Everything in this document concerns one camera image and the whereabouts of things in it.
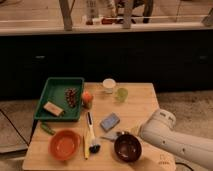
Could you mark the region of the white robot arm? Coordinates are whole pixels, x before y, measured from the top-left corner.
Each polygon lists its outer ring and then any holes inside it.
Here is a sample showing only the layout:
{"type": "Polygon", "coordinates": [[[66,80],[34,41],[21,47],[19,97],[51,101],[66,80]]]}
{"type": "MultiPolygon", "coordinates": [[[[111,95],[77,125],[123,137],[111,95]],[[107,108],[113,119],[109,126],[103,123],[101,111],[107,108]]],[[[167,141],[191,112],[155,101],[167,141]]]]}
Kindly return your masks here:
{"type": "Polygon", "coordinates": [[[175,124],[173,113],[157,109],[140,126],[138,135],[157,148],[213,171],[213,139],[176,132],[175,124]]]}

